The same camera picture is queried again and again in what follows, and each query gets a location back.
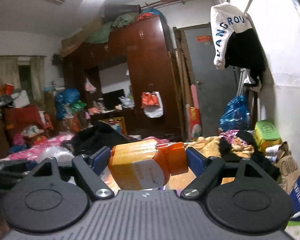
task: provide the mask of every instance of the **curtain rod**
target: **curtain rod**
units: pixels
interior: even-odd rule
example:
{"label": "curtain rod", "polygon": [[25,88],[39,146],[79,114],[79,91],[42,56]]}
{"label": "curtain rod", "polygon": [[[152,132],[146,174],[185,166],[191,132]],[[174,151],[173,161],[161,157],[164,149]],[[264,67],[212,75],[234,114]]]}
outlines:
{"label": "curtain rod", "polygon": [[0,57],[46,57],[42,55],[0,55]]}

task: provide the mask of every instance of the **beige curtain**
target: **beige curtain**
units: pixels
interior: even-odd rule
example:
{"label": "beige curtain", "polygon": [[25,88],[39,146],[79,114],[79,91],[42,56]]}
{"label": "beige curtain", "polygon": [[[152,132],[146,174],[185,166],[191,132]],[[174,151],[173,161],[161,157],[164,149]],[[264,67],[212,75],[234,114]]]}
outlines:
{"label": "beige curtain", "polygon": [[17,57],[0,57],[0,85],[5,83],[21,88]]}
{"label": "beige curtain", "polygon": [[39,107],[44,107],[44,57],[33,56],[30,58],[31,65],[31,87],[34,97]]}

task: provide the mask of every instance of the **red sticker on door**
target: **red sticker on door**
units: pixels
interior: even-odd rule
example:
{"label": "red sticker on door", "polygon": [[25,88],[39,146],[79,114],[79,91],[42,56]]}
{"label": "red sticker on door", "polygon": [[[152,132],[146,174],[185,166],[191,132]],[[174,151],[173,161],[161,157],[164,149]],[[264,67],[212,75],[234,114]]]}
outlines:
{"label": "red sticker on door", "polygon": [[212,41],[212,36],[197,36],[197,42]]}

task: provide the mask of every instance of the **green and yellow box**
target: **green and yellow box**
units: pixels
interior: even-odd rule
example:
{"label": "green and yellow box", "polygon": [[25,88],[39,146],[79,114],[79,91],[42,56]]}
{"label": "green and yellow box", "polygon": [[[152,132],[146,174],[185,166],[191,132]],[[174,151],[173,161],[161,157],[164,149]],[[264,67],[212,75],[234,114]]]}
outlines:
{"label": "green and yellow box", "polygon": [[260,152],[265,152],[266,148],[282,143],[277,129],[268,120],[256,122],[254,139]]}

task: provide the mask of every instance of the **white label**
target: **white label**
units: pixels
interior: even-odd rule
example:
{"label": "white label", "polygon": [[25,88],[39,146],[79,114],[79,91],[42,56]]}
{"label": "white label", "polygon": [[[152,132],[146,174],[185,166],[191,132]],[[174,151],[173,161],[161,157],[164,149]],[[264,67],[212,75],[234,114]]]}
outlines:
{"label": "white label", "polygon": [[133,162],[132,168],[142,189],[162,187],[164,185],[163,171],[155,160],[148,159]]}

